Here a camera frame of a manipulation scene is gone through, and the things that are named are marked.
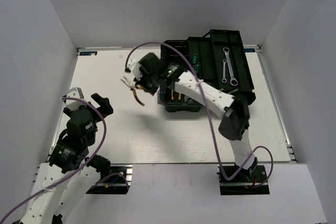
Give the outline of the yellow long-nose pliers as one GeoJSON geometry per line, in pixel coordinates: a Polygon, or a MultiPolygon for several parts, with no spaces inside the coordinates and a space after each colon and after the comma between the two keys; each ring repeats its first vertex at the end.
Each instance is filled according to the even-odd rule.
{"type": "Polygon", "coordinates": [[[141,106],[145,106],[145,104],[139,99],[137,95],[137,90],[142,90],[142,86],[137,86],[135,83],[131,82],[126,76],[123,76],[120,80],[130,89],[136,102],[141,106]]]}

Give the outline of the green stubby screwdriver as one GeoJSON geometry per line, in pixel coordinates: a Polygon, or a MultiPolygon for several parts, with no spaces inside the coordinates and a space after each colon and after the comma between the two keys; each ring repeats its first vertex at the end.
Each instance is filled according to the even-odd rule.
{"type": "Polygon", "coordinates": [[[194,54],[192,56],[192,64],[196,65],[198,63],[198,59],[199,59],[198,54],[194,54]]]}
{"type": "Polygon", "coordinates": [[[194,68],[194,71],[195,71],[197,74],[200,73],[200,65],[199,65],[199,64],[195,64],[195,65],[193,66],[193,68],[194,68]]]}

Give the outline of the black plastic toolbox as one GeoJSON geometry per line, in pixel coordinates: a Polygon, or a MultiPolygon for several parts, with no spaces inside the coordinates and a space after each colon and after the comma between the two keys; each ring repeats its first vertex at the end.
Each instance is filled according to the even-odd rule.
{"type": "Polygon", "coordinates": [[[166,44],[181,52],[190,62],[192,56],[198,54],[199,79],[219,91],[235,96],[244,96],[251,105],[256,100],[254,84],[249,70],[242,37],[237,30],[211,29],[202,37],[188,37],[186,40],[167,40],[166,44]],[[238,86],[230,84],[230,75],[226,63],[227,83],[222,83],[223,59],[226,59],[223,48],[230,49],[230,60],[238,86]]]}

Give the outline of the small silver combination wrench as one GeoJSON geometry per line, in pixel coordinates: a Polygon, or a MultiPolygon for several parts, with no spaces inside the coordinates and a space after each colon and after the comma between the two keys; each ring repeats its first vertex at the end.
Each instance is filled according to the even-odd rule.
{"type": "Polygon", "coordinates": [[[227,83],[226,78],[226,59],[223,59],[223,74],[222,74],[222,83],[227,83]]]}

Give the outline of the large silver ratchet wrench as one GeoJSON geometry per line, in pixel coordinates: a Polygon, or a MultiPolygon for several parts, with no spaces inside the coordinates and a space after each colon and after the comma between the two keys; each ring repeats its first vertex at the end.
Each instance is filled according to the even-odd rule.
{"type": "Polygon", "coordinates": [[[228,47],[225,47],[225,48],[223,48],[223,52],[225,53],[226,61],[227,61],[227,65],[228,65],[228,70],[229,70],[229,75],[230,75],[230,84],[232,86],[238,86],[238,81],[235,78],[232,63],[231,63],[231,60],[230,60],[230,55],[229,55],[230,49],[228,47]]]}

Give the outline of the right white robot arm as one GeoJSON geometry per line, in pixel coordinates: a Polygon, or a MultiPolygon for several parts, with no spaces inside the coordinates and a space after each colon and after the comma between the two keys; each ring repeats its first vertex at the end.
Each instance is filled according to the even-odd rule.
{"type": "Polygon", "coordinates": [[[248,128],[249,109],[245,98],[235,97],[204,83],[189,61],[182,56],[183,64],[167,63],[150,52],[140,60],[128,64],[137,87],[156,94],[159,88],[168,88],[202,104],[213,112],[221,123],[219,133],[229,140],[236,165],[235,176],[247,182],[256,175],[257,157],[253,153],[248,128]]]}

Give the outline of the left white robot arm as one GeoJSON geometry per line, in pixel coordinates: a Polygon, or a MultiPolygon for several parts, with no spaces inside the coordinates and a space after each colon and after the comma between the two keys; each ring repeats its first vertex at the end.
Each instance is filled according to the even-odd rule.
{"type": "Polygon", "coordinates": [[[79,89],[63,96],[69,120],[49,157],[41,190],[28,198],[32,204],[17,223],[65,223],[89,188],[110,178],[110,161],[96,151],[90,154],[89,147],[96,142],[99,122],[107,134],[105,118],[113,108],[108,98],[97,93],[91,98],[98,107],[85,101],[79,89]]]}

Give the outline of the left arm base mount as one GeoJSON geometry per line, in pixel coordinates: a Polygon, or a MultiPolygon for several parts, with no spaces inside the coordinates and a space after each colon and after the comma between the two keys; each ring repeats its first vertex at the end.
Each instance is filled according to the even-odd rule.
{"type": "Polygon", "coordinates": [[[131,186],[132,174],[132,164],[112,164],[86,194],[126,195],[131,186]]]}

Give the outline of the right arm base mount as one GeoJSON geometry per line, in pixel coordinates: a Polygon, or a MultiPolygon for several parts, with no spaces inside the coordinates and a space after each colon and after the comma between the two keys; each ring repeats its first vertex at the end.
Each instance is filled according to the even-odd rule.
{"type": "Polygon", "coordinates": [[[270,190],[268,183],[265,182],[267,178],[266,169],[264,165],[258,165],[252,176],[249,178],[237,175],[232,180],[226,180],[218,168],[219,189],[222,196],[246,196],[246,195],[269,195],[270,190]]]}

